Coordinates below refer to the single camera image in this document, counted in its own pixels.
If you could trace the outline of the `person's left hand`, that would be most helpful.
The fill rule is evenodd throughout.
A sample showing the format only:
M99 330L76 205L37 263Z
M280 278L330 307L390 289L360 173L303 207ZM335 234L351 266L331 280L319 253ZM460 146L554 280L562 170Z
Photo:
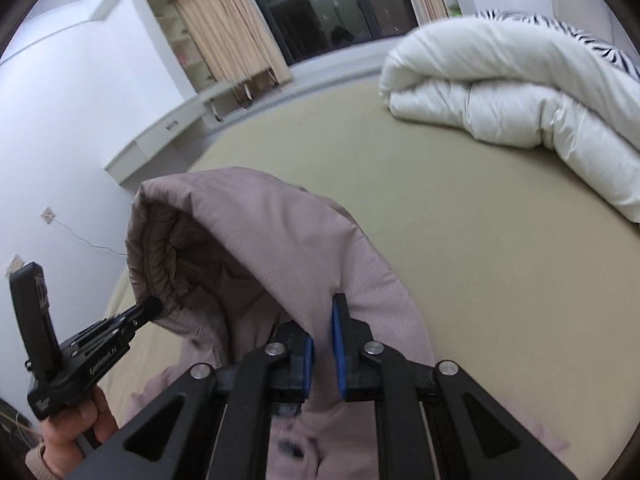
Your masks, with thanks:
M76 440L92 430L99 444L117 430L117 422L104 392L94 387L88 399L49 417L42 424L43 461L56 478L64 479L85 458Z

